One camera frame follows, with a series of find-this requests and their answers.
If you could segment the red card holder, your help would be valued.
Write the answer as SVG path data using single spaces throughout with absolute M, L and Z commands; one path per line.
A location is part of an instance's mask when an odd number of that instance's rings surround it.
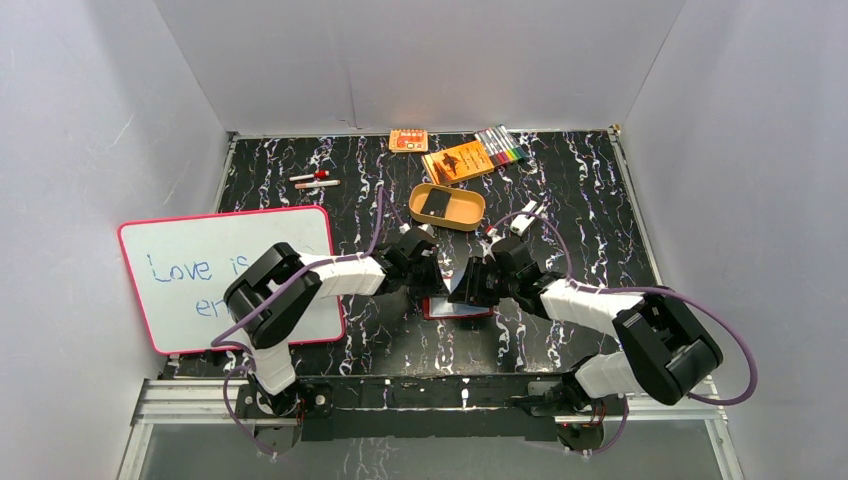
M 423 316 L 427 320 L 457 320 L 489 317 L 492 308 L 450 302 L 447 297 L 429 297 L 422 300 Z

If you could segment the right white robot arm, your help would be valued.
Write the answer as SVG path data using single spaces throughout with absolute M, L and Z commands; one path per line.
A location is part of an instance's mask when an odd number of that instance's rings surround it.
M 688 395 L 724 360 L 717 342 L 680 299 L 656 293 L 598 293 L 543 269 L 517 238 L 469 258 L 453 303 L 494 307 L 510 298 L 526 313 L 571 322 L 617 341 L 618 351 L 587 356 L 563 378 L 565 405 L 590 413 L 604 397 L 647 394 L 664 405 Z

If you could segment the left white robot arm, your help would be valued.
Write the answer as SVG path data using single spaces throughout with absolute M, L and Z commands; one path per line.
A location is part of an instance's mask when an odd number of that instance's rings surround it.
M 285 242 L 269 248 L 225 290 L 234 326 L 212 341 L 223 346 L 241 330 L 260 403 L 275 416 L 294 411 L 299 400 L 290 337 L 313 303 L 345 295 L 379 296 L 405 288 L 414 298 L 447 293 L 435 237 L 406 228 L 395 242 L 372 243 L 364 252 L 307 255 Z

